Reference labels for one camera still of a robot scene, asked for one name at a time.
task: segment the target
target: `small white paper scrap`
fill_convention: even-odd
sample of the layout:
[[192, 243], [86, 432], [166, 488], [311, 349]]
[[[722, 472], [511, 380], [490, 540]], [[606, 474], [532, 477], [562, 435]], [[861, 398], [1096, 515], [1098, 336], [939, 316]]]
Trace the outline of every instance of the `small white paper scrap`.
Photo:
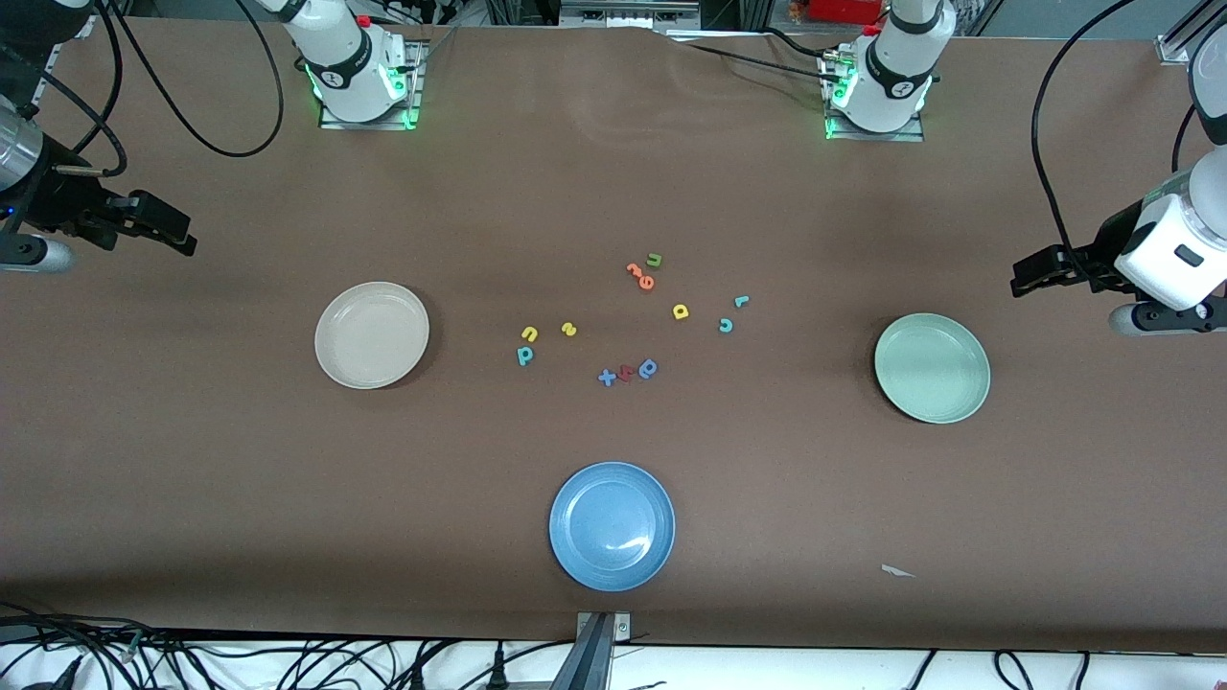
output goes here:
[[894, 566], [888, 566], [886, 564], [882, 564], [882, 572], [891, 573], [894, 577], [915, 577], [914, 575], [912, 575], [910, 572], [908, 572], [906, 570], [899, 570], [899, 568], [897, 568]]

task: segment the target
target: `white plate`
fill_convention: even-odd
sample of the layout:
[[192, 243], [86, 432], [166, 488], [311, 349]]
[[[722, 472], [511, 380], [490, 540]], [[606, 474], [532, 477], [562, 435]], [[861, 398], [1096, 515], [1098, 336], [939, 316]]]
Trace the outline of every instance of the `white plate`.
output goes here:
[[393, 282], [363, 282], [341, 292], [319, 317], [315, 357], [341, 386], [380, 388], [417, 365], [429, 336], [417, 295]]

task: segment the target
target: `red box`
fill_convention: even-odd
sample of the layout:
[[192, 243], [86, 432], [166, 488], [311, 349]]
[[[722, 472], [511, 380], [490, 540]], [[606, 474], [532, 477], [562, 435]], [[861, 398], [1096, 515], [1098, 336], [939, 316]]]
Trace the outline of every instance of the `red box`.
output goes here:
[[882, 0], [810, 0], [807, 14], [822, 22], [871, 25], [882, 14]]

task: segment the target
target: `blue plate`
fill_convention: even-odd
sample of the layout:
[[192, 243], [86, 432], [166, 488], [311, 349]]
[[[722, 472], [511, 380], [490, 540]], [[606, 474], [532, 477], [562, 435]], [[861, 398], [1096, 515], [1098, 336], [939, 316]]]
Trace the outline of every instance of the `blue plate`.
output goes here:
[[647, 471], [589, 465], [567, 480], [550, 511], [550, 545], [577, 582], [626, 592], [660, 572], [674, 550], [674, 505]]

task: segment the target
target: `green plate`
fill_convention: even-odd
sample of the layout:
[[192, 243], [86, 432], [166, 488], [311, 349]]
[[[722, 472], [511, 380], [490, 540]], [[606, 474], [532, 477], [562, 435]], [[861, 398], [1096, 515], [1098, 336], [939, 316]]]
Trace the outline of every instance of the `green plate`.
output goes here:
[[909, 314], [887, 327], [874, 368], [894, 406], [930, 424], [962, 421], [989, 397], [989, 357], [980, 341], [939, 314]]

